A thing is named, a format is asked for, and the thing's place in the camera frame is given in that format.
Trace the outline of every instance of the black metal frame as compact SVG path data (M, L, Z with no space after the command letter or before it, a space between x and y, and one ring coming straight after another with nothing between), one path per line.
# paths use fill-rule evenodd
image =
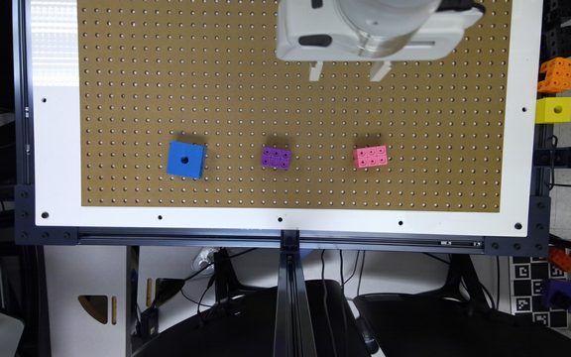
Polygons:
M32 86L27 62L27 4L14 1L17 173L15 240L31 245L173 245L280 247L280 230L55 227L35 224ZM546 126L537 126L535 148L547 148ZM526 237L369 234L301 231L301 248L543 256L547 254L550 201L546 169L532 169Z

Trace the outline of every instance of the pegboard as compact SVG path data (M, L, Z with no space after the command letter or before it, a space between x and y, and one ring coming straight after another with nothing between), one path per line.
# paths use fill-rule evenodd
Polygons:
M309 82L275 56L276 1L80 0L82 204L497 212L511 3L485 5L445 59ZM207 147L203 179L166 174L170 141ZM354 169L377 145L389 164Z

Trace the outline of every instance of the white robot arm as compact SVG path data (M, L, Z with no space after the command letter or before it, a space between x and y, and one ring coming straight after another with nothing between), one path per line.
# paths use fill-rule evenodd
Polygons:
M277 57L317 62L311 80L324 60L380 61L386 73L392 60L447 56L484 11L469 0L282 0Z

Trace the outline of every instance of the white panel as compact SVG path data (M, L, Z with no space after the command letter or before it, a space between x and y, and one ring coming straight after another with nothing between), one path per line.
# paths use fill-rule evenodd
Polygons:
M131 356L129 249L45 247L53 356ZM81 295L107 296L106 324L83 309ZM112 297L117 299L116 324L111 318Z
M33 11L42 2L33 1ZM72 0L59 3L74 4ZM80 124L78 79L69 71L35 82L33 107L36 145L37 224L108 227L195 227L240 229L300 229L463 235L525 236L529 200L532 139L542 1L513 2L509 81L506 104L502 202L500 213L373 211L284 208L82 207L80 184ZM69 20L63 21L69 27ZM33 75L45 67L37 57L49 46L33 27ZM76 37L59 40L76 48ZM70 59L68 51L54 56ZM48 212L48 219L41 218ZM523 228L516 230L514 225Z

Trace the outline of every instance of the purple block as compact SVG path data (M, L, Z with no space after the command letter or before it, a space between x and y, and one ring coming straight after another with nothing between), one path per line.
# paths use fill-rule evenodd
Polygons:
M289 169L289 159L281 159L280 164L281 164L280 169L284 169L284 170Z
M555 279L546 279L543 281L543 292L541 293L541 304L549 308L562 308L552 303L552 297L558 292L561 292L565 297L571 298L571 282L561 281Z
M289 150L265 147L262 149L262 166L276 169L289 169Z

